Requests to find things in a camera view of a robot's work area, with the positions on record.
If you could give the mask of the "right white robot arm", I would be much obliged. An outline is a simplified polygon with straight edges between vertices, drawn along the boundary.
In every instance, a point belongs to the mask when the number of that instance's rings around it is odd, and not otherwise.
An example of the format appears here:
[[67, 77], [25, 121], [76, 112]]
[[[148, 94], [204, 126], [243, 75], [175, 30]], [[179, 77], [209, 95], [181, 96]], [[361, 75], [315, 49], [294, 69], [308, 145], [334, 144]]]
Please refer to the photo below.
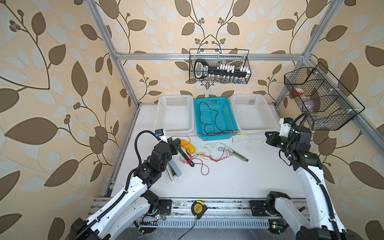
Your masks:
[[354, 240], [341, 222], [326, 187], [323, 165], [318, 155], [310, 152], [312, 133], [308, 128], [283, 124], [280, 132], [265, 133], [269, 146], [284, 154], [303, 188], [310, 216], [306, 218], [284, 193], [271, 191], [266, 199], [266, 212], [280, 214], [293, 230], [297, 240]]

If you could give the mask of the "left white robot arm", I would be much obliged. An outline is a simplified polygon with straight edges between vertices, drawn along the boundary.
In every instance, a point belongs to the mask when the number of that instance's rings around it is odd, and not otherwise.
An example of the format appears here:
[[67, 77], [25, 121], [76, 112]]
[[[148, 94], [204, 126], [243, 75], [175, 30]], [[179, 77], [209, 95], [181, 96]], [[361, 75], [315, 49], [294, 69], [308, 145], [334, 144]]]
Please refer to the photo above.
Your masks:
[[128, 176], [126, 185], [100, 210], [71, 226], [69, 240], [114, 240], [139, 217], [157, 209], [159, 197], [150, 191], [172, 159], [172, 145], [162, 140]]

